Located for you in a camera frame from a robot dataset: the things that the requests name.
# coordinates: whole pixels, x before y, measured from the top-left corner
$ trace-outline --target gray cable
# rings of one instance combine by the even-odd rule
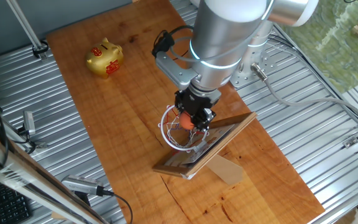
[[[309,101],[304,101],[304,102],[297,102],[297,103],[292,103],[292,102],[288,102],[284,99],[282,99],[280,96],[277,95],[277,93],[273,90],[272,86],[270,85],[269,80],[265,80],[264,83],[266,84],[268,90],[272,93],[272,95],[281,103],[288,105],[288,106],[307,106],[310,105],[312,103],[320,103],[320,102],[334,102],[334,103],[339,103],[342,104],[344,106],[347,106],[348,108],[352,109],[353,112],[355,112],[355,114],[358,116],[358,109],[351,105],[348,102],[345,102],[343,100],[340,99],[335,99],[335,98],[320,98],[320,99],[315,99],[315,100],[309,100]]]

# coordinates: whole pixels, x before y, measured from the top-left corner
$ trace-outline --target orange object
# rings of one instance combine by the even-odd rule
[[[191,117],[186,111],[180,114],[179,123],[183,128],[187,130],[191,130],[194,128],[194,124],[191,122]]]

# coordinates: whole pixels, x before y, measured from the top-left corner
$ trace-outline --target metal rod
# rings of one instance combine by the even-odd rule
[[[25,15],[23,14],[23,11],[20,8],[17,1],[16,0],[6,0],[6,2],[11,7],[17,20],[20,22],[21,26],[23,27],[24,32],[27,34],[30,41],[32,42],[32,45],[35,47],[36,50],[42,50],[43,47],[42,47],[41,41],[38,39],[37,35],[31,28],[28,20],[25,18]],[[45,60],[46,58],[48,58],[46,53],[41,53],[39,55],[41,56],[41,60]]]
[[[5,148],[0,144],[0,161],[4,157]],[[20,190],[23,186],[31,183],[33,186],[38,189],[42,189],[44,194],[49,195],[51,198],[54,198],[56,201],[61,203],[67,209],[79,214],[85,220],[90,223],[107,224],[107,221],[97,214],[91,207],[82,202],[77,197],[74,197],[71,192],[61,184],[56,178],[50,175],[44,168],[40,167],[29,155],[27,155],[21,149],[16,149],[14,147],[14,152],[9,151],[7,162],[5,168],[0,170],[0,174],[4,175],[4,178],[1,180],[3,184],[6,184],[8,187],[13,188],[14,190]],[[15,180],[11,184],[8,184],[8,180]],[[57,213],[66,216],[66,212],[62,212],[60,209],[56,210]]]

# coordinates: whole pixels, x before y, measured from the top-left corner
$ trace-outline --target black keyboard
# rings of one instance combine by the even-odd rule
[[[27,198],[0,184],[0,224],[21,223],[31,216]]]

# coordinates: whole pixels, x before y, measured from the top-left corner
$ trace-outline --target wooden frame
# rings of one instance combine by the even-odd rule
[[[215,128],[225,127],[229,125],[236,124],[233,126],[229,132],[224,136],[222,139],[219,140],[217,145],[213,146],[212,148],[208,149],[199,159],[196,161],[191,167],[176,167],[176,166],[166,166],[165,163],[171,159],[171,157],[175,154],[175,152],[170,152],[165,157],[163,157],[161,160],[159,160],[156,165],[153,166],[154,172],[159,172],[162,174],[168,174],[173,175],[176,177],[182,177],[186,179],[191,179],[201,168],[203,168],[206,164],[208,164],[208,167],[214,171],[220,178],[225,180],[223,177],[222,172],[216,172],[217,170],[214,169],[214,167],[217,167],[216,162],[222,162],[222,159],[216,159],[214,157],[219,157],[217,153],[223,149],[224,146],[226,146],[234,137],[236,137],[251,121],[253,121],[256,118],[256,113],[246,113],[241,114],[238,116],[234,116],[231,118],[222,119],[219,121],[214,121],[209,125],[209,130],[213,130]],[[233,164],[233,169],[236,169],[235,163],[230,162]]]

